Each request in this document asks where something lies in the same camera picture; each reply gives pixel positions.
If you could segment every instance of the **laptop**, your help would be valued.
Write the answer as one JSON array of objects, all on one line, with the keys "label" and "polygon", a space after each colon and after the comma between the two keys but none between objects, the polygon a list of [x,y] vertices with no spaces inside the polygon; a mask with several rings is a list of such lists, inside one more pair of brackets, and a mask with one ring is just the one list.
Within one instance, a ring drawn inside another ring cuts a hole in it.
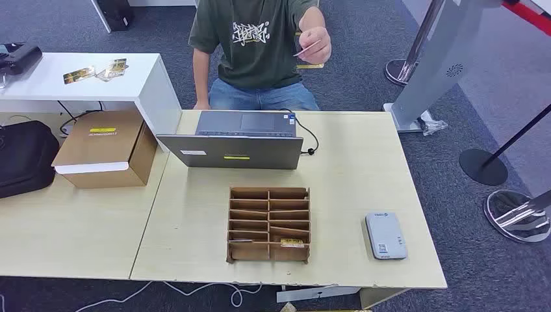
[{"label": "laptop", "polygon": [[295,137],[295,117],[289,112],[201,112],[196,135]]},{"label": "laptop", "polygon": [[157,135],[188,167],[296,169],[303,138],[294,114],[201,112],[195,135]]}]

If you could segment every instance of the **cardboard organizer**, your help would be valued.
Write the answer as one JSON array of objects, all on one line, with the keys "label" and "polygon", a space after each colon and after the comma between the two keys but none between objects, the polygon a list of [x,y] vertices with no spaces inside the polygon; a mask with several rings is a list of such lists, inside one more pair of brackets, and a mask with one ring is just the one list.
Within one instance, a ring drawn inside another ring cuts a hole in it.
[{"label": "cardboard organizer", "polygon": [[234,260],[304,261],[310,256],[310,189],[232,187],[228,263]]}]

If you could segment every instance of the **logo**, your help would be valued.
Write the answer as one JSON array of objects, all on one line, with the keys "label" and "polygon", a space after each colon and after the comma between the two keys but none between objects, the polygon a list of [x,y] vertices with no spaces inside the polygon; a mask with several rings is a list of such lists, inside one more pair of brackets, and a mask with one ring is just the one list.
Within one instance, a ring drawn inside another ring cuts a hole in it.
[{"label": "logo", "polygon": [[268,34],[268,26],[270,22],[267,21],[258,26],[251,24],[239,24],[233,22],[233,34],[231,39],[233,43],[241,43],[241,46],[245,46],[249,42],[262,42],[266,43],[270,39],[270,34]]}]

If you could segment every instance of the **green t-shirt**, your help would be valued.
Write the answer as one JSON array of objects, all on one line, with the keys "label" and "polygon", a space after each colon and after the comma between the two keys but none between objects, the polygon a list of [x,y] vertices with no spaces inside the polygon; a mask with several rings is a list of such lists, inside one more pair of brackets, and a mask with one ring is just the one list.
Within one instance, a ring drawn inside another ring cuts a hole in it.
[{"label": "green t-shirt", "polygon": [[295,32],[317,0],[200,0],[190,46],[211,54],[220,44],[221,80],[238,88],[281,88],[301,80]]}]

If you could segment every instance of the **card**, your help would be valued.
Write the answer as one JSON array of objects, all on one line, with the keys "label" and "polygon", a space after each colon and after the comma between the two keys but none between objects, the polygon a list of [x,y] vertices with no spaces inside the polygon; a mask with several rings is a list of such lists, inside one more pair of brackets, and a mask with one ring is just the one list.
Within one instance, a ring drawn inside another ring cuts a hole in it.
[{"label": "card", "polygon": [[105,77],[113,78],[124,75],[126,69],[126,58],[119,58],[117,60],[112,60],[107,69],[105,70]]},{"label": "card", "polygon": [[109,82],[112,77],[107,77],[107,70],[102,70],[100,71],[99,73],[96,74],[96,78],[98,78],[99,80],[101,81],[104,81],[104,82]]},{"label": "card", "polygon": [[322,41],[322,40],[319,39],[318,41],[314,42],[313,44],[311,44],[311,45],[305,47],[302,51],[300,51],[299,53],[296,53],[295,55],[293,55],[293,57],[297,57],[297,56],[301,55],[302,53],[308,51],[308,49],[310,49],[311,47],[315,46],[316,44],[319,44],[320,41]]},{"label": "card", "polygon": [[75,70],[63,75],[63,82],[65,85],[70,83],[76,83],[77,81],[84,80],[96,74],[96,69],[93,66],[89,66],[80,70]]}]

